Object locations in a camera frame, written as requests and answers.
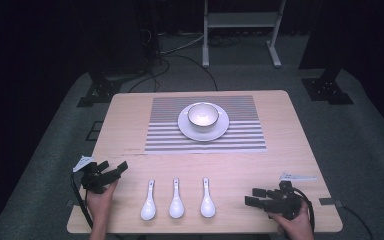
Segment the person's left hand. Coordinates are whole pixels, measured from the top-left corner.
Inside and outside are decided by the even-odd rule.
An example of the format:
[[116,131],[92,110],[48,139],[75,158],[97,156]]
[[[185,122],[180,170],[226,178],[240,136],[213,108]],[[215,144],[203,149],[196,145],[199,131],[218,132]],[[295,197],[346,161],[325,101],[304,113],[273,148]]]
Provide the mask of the person's left hand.
[[94,221],[106,220],[112,205],[113,194],[118,185],[118,181],[109,184],[102,194],[96,194],[88,191],[87,208]]

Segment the white metal stand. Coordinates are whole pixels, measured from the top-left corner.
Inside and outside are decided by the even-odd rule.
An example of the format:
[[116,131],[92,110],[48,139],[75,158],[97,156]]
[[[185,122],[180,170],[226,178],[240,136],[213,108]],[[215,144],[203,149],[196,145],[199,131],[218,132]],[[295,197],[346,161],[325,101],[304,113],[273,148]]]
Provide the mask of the white metal stand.
[[271,28],[271,39],[266,41],[269,55],[275,68],[282,63],[276,50],[276,40],[283,18],[286,0],[280,0],[277,11],[252,13],[211,13],[208,11],[208,0],[204,0],[202,66],[209,67],[208,35],[211,29],[217,28]]

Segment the grey tape strip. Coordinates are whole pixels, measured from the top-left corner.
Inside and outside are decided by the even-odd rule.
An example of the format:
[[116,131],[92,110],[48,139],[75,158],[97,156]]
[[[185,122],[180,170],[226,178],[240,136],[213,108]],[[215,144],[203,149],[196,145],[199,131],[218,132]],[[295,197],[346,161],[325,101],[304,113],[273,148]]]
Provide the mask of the grey tape strip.
[[335,200],[333,198],[319,198],[321,205],[334,205],[337,208],[342,208],[343,203],[340,200]]

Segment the white round plate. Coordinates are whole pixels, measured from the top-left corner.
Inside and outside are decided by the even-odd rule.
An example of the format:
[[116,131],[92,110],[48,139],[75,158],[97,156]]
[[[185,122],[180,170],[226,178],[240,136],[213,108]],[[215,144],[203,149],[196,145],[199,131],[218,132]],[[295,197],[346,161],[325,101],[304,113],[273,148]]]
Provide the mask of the white round plate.
[[177,124],[183,135],[195,141],[208,142],[220,138],[227,131],[230,124],[228,114],[220,106],[213,103],[210,104],[215,106],[219,113],[218,121],[210,127],[197,127],[189,122],[187,113],[193,104],[185,107],[180,112]]

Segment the black stand base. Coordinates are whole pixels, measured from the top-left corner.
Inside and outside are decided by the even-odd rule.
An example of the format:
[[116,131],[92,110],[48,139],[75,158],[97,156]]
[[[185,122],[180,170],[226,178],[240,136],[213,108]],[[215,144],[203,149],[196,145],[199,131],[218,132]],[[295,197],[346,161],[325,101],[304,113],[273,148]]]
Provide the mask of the black stand base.
[[352,105],[349,95],[341,90],[336,78],[341,69],[326,68],[318,78],[303,78],[302,83],[312,101],[326,101],[331,105]]
[[91,85],[85,96],[77,103],[78,107],[92,107],[95,103],[109,103],[122,86],[122,81],[113,73],[89,72]]

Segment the white ceramic spoon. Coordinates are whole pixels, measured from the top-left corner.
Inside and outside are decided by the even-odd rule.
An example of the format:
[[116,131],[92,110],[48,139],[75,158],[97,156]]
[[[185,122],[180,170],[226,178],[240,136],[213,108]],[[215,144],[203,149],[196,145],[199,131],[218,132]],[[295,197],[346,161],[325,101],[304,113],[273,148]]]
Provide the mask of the white ceramic spoon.
[[153,198],[154,184],[155,181],[153,179],[148,181],[147,197],[140,213],[140,216],[144,221],[152,220],[156,215],[156,205]]
[[216,213],[215,205],[212,201],[209,191],[209,179],[203,179],[203,199],[200,207],[201,215],[205,218],[211,218]]
[[184,214],[184,205],[179,193],[179,179],[173,180],[173,198],[169,207],[169,215],[174,219],[179,219]]

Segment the white bowl with dark rim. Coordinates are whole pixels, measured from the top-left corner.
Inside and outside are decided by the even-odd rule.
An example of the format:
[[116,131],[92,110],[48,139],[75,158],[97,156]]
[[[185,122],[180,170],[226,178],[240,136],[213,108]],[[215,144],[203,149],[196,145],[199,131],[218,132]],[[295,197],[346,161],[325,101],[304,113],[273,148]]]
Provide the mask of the white bowl with dark rim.
[[218,121],[219,113],[212,104],[200,102],[189,108],[187,117],[191,124],[204,128],[214,125]]

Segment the person's right hand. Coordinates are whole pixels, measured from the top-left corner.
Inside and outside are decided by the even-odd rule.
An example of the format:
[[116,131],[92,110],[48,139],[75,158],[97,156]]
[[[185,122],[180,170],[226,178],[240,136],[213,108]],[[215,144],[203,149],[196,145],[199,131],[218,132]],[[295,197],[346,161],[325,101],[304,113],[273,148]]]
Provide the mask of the person's right hand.
[[287,234],[290,240],[314,240],[308,205],[304,200],[301,201],[299,214],[293,220],[275,213],[268,213],[268,216],[278,224],[278,232]]

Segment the striped placemat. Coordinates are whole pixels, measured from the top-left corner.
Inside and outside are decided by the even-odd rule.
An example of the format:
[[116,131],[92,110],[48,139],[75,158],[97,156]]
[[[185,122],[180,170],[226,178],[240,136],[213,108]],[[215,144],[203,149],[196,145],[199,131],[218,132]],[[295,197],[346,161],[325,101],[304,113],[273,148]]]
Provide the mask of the striped placemat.
[[[213,103],[230,119],[218,139],[201,142],[183,135],[177,121],[180,112],[197,102]],[[267,146],[254,99],[250,95],[157,97],[153,100],[145,144],[146,154],[204,154],[266,152]]]

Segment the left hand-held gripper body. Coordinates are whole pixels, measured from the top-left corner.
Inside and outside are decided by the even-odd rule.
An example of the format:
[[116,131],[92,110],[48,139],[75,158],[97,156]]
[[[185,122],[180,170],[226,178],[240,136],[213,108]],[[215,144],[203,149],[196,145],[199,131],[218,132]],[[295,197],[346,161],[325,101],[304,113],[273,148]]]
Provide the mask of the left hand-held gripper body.
[[81,184],[84,189],[92,191],[96,194],[102,194],[103,188],[112,182],[105,181],[106,169],[99,172],[97,169],[98,163],[93,157],[82,156],[78,163],[73,168],[73,172],[82,172]]

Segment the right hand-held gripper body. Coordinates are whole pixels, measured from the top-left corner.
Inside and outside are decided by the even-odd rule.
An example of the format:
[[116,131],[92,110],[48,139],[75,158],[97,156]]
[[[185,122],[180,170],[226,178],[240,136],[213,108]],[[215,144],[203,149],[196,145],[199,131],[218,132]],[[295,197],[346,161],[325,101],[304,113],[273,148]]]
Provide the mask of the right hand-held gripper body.
[[265,212],[281,214],[288,220],[293,220],[300,211],[301,201],[304,200],[308,205],[310,220],[314,220],[314,209],[309,198],[292,184],[293,181],[316,180],[315,176],[294,175],[284,172],[280,176],[279,188],[268,190],[269,200],[264,203]]

